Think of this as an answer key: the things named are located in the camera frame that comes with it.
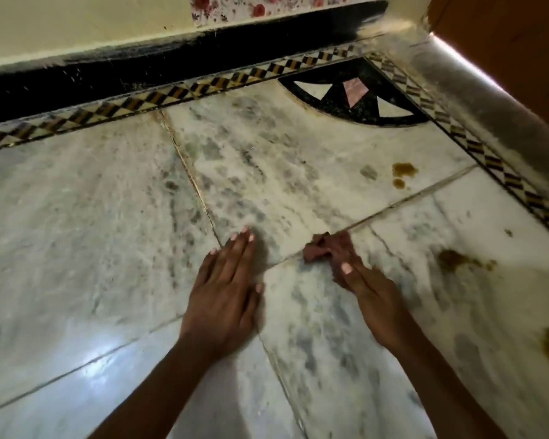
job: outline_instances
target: pink fingernail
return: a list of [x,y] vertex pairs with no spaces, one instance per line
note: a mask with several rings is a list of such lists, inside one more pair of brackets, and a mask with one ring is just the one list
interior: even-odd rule
[[349,263],[342,263],[342,271],[344,274],[349,274],[353,271],[352,266]]

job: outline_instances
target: wooden door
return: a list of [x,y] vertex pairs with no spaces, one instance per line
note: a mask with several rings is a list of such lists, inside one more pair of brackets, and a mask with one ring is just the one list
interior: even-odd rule
[[432,0],[429,21],[549,124],[549,0]]

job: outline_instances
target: floral wall tile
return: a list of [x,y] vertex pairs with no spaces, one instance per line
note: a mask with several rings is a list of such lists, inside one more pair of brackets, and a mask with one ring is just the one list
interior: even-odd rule
[[255,17],[307,12],[333,5],[353,5],[374,0],[190,0],[197,27],[234,23]]

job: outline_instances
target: checkered border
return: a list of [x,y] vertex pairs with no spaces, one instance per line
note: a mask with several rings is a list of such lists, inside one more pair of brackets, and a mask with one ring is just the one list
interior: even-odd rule
[[154,87],[135,94],[107,99],[106,101],[88,103],[28,119],[0,123],[0,149],[44,139],[45,137],[96,125],[97,123],[176,105],[217,92],[277,78],[287,73],[307,70],[361,55],[361,46],[350,43],[321,51],[285,57],[231,73],[186,80],[164,87]]
[[549,229],[549,199],[538,193],[494,150],[456,121],[390,58],[380,52],[372,52],[366,58]]

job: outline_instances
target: white marble tile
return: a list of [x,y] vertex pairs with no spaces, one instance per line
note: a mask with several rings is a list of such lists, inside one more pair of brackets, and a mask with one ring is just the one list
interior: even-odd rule
[[[167,353],[179,326],[171,323],[0,409],[0,439],[86,437]],[[210,369],[168,437],[301,437],[258,337]]]
[[183,312],[217,241],[156,117],[0,151],[0,404]]
[[[549,438],[547,230],[474,170],[351,233],[365,263],[400,285],[426,334],[509,437]],[[437,260],[445,249],[468,262],[449,271]],[[309,437],[432,436],[402,369],[327,265],[295,257],[265,282],[261,337]]]
[[[223,241],[255,224],[274,264],[458,173],[473,161],[433,123],[357,125],[301,103],[276,80],[166,110]],[[418,170],[393,185],[392,166]]]

